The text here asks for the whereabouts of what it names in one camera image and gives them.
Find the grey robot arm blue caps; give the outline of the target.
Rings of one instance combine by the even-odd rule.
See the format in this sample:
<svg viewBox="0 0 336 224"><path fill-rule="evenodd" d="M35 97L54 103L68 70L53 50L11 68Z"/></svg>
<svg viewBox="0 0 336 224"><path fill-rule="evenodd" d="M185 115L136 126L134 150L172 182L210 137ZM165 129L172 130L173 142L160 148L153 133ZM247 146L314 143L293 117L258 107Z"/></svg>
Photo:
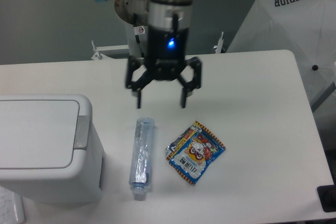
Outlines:
<svg viewBox="0 0 336 224"><path fill-rule="evenodd" d="M129 55L125 87L141 106L142 90L152 80L182 85L181 107L194 89L202 86L202 63L185 58L193 0L129 0L133 25L146 26L147 50L140 57Z"/></svg>

